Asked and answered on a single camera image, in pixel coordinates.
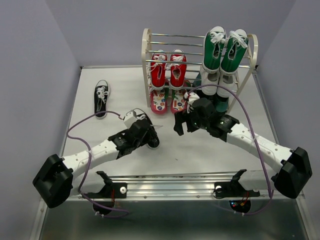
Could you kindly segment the pink slipper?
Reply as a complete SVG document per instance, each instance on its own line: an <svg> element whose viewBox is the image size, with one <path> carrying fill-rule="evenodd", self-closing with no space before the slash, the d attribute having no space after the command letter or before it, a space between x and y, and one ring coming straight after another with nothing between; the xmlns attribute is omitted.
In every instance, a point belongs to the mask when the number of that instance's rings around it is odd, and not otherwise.
<svg viewBox="0 0 320 240"><path fill-rule="evenodd" d="M151 111L157 115L163 115L168 110L167 100L169 97L169 81L168 78L165 78L164 88L161 90L155 90L152 87L149 87L149 100Z"/></svg>
<svg viewBox="0 0 320 240"><path fill-rule="evenodd" d="M171 87L171 103L170 111L175 114L181 112L187 108L187 100L185 94L188 92L185 88Z"/></svg>

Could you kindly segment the red canvas sneaker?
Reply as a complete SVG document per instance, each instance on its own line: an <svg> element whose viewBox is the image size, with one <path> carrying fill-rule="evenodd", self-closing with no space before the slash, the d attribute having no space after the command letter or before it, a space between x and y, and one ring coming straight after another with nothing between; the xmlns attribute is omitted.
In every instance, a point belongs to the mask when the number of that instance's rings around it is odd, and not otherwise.
<svg viewBox="0 0 320 240"><path fill-rule="evenodd" d="M175 49L170 56L170 87L178 89L183 88L185 82L185 74L187 70L187 57L181 49Z"/></svg>
<svg viewBox="0 0 320 240"><path fill-rule="evenodd" d="M166 83L166 61L168 56L166 53L154 53L151 57L152 62L150 63L150 75L151 75L151 86L153 89L159 91Z"/></svg>

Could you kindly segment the cream shoe shelf chrome bars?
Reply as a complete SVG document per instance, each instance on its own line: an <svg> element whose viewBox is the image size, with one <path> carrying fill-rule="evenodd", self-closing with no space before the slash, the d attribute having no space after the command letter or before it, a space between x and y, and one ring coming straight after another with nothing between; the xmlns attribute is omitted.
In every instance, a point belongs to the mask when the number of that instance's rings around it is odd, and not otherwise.
<svg viewBox="0 0 320 240"><path fill-rule="evenodd" d="M146 28L142 36L141 60L147 106L155 114L173 114L187 106L185 94L196 88L200 97L213 101L220 113L230 112L247 83L258 58L258 38L243 29L229 33L215 26L199 44L202 51L184 52L183 43L172 43L172 51L154 50L155 36Z"/></svg>

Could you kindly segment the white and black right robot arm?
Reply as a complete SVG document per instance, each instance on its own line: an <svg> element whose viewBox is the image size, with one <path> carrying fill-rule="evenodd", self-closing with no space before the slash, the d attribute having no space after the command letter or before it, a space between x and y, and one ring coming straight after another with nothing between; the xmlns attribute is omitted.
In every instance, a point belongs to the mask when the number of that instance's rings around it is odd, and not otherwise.
<svg viewBox="0 0 320 240"><path fill-rule="evenodd" d="M184 134L183 124L186 124L189 133L205 130L212 137L237 146L263 161L261 171L241 169L229 182L219 182L216 189L218 198L277 190L283 196L295 199L313 174L305 149L281 146L253 133L228 114L218 116L214 105L206 98L197 99L188 109L176 112L174 119L173 129L180 136Z"/></svg>

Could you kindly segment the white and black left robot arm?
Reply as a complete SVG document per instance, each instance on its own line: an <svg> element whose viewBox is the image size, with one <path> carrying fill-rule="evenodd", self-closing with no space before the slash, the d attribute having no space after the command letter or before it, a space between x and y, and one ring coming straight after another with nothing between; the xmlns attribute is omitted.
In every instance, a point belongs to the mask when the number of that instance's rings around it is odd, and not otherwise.
<svg viewBox="0 0 320 240"><path fill-rule="evenodd" d="M148 117L136 119L127 129L118 132L90 150L73 155L49 156L32 184L49 208L61 205L71 196L76 186L73 181L90 169L106 162L118 160L134 150L148 145L157 148L160 144L157 132Z"/></svg>

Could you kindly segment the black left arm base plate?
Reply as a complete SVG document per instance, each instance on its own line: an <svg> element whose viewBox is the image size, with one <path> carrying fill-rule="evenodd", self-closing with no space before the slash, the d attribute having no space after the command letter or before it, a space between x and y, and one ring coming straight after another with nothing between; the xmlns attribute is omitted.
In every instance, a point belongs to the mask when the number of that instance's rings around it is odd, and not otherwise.
<svg viewBox="0 0 320 240"><path fill-rule="evenodd" d="M128 185L126 182L114 182L111 185L105 185L98 193L105 199L125 199L127 197Z"/></svg>

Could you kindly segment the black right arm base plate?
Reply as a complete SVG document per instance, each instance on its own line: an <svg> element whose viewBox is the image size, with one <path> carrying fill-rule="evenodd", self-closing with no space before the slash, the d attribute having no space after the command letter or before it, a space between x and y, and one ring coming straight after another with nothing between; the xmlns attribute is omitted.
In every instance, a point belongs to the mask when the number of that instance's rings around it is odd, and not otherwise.
<svg viewBox="0 0 320 240"><path fill-rule="evenodd" d="M260 196L259 191L245 190L237 181L216 182L214 186L213 196L217 199Z"/></svg>

